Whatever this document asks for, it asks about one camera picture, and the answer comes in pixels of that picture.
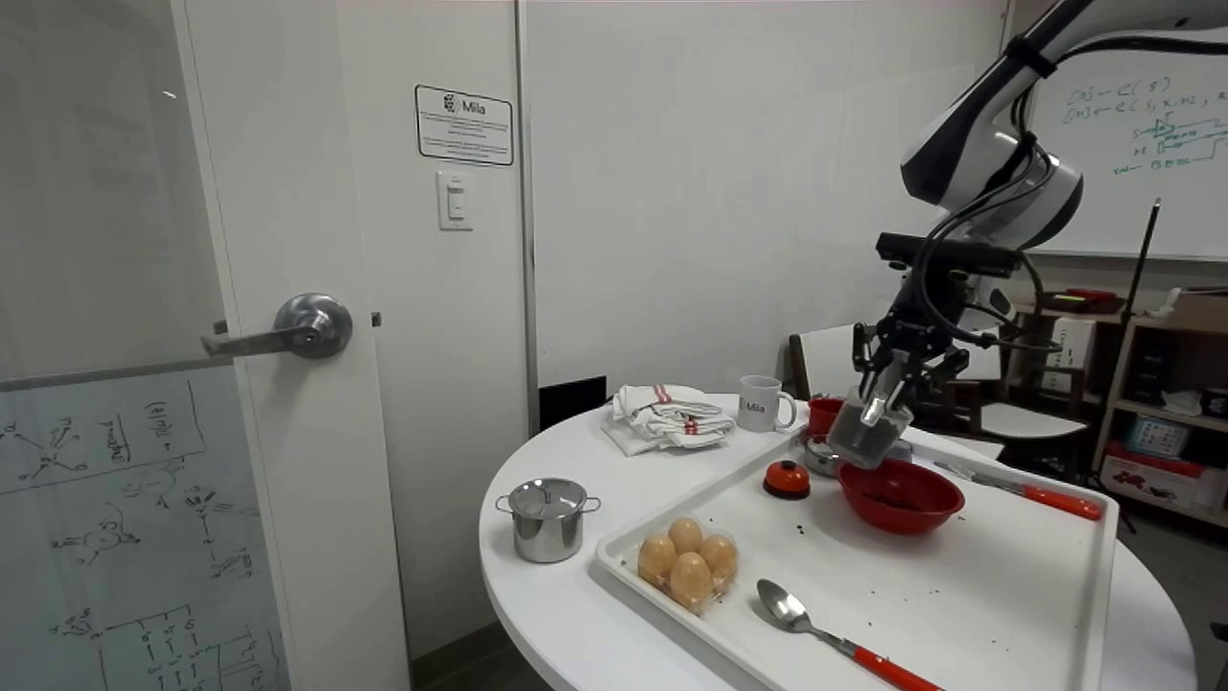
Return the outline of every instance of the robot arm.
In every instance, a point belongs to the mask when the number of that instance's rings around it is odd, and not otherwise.
[[[854,417],[838,424],[829,434],[848,462],[879,465],[903,431],[889,426],[889,413],[911,393],[925,387],[925,381],[951,381],[964,367],[966,355],[955,349],[955,339],[986,347],[958,329],[973,282],[1010,278],[1021,251],[1054,239],[1081,198],[1078,173],[1037,145],[1021,111],[1013,111],[1015,99],[1087,42],[1165,51],[1163,39],[1105,39],[1108,30],[1223,23],[1223,0],[1054,0],[925,132],[903,177],[911,196],[943,206],[946,219],[925,242],[879,239],[879,252],[911,271],[885,318],[863,329],[854,347],[863,405],[848,406]]]

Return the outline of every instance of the food on plate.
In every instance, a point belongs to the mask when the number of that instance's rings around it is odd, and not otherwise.
[[[676,518],[665,532],[639,540],[638,577],[703,616],[728,593],[737,544],[726,532],[703,532],[694,518]]]
[[[698,554],[703,544],[703,527],[694,518],[676,518],[666,527],[666,539],[676,540],[680,554]]]
[[[676,556],[680,556],[680,549],[666,532],[650,532],[639,544],[638,577],[665,593],[666,573],[676,570]]]
[[[712,598],[712,573],[698,554],[680,554],[676,570],[666,573],[666,594],[694,616],[707,611]]]
[[[712,593],[726,594],[737,577],[737,544],[726,532],[708,532],[703,539],[698,554],[712,573]]]

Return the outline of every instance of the silver spoon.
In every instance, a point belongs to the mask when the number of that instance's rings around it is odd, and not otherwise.
[[[803,608],[803,598],[793,598],[790,593],[784,593],[778,582],[772,579],[758,579],[758,602],[766,611],[766,623],[786,628],[786,635],[813,635],[818,641],[833,645],[841,655],[854,660],[861,669],[875,673],[879,681],[885,681],[889,689],[907,689],[907,691],[935,691],[935,683],[907,673],[903,666],[848,641],[848,637],[838,637],[829,628],[818,628]]]

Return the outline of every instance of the round food item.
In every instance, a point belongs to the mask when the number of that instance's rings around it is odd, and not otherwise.
[[[698,554],[712,573],[712,593],[726,594],[737,577],[737,544],[726,532],[708,532]]]
[[[676,570],[676,540],[666,532],[650,532],[639,544],[638,577],[652,589],[666,589],[666,573]]]
[[[666,594],[703,616],[703,608],[712,598],[712,573],[698,554],[680,554],[676,570],[666,573]]]
[[[698,554],[703,527],[687,515],[666,527],[666,539],[676,540],[680,554]]]
[[[810,494],[810,472],[793,462],[776,462],[763,472],[763,490],[778,499],[804,499]]]

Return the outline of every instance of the red tool handle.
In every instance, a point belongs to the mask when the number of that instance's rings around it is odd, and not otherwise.
[[[1031,502],[1090,518],[1090,521],[1105,518],[1105,508],[1095,502],[1095,499],[1081,499],[1081,494],[1050,490],[1050,486],[1038,486],[1038,483],[1024,483],[1021,494],[1031,499]]]
[[[863,645],[852,645],[852,660],[867,673],[875,673],[879,681],[885,681],[889,689],[903,689],[903,691],[939,691],[934,681],[920,681],[914,673],[907,673],[903,666],[863,648]]]

